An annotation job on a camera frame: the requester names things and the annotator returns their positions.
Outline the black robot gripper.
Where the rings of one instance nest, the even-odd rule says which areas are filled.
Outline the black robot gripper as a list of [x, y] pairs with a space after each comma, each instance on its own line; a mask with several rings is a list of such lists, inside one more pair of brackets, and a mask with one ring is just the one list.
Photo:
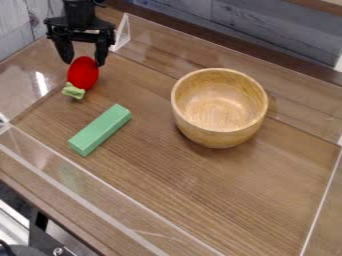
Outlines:
[[95, 59], [98, 66], [106, 64], [109, 45], [115, 43], [115, 25], [95, 17], [84, 26], [70, 24], [66, 17], [46, 18], [47, 38], [54, 41], [62, 60], [70, 64], [75, 52], [71, 41], [95, 43]]

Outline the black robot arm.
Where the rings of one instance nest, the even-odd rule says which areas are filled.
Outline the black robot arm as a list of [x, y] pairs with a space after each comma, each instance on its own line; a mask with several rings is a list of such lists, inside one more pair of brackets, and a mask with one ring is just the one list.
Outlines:
[[115, 44], [115, 24], [96, 16], [96, 8], [107, 7], [106, 0], [63, 0], [63, 6], [63, 16], [44, 19], [47, 38], [67, 64], [75, 57], [72, 42], [94, 43], [95, 62], [102, 67]]

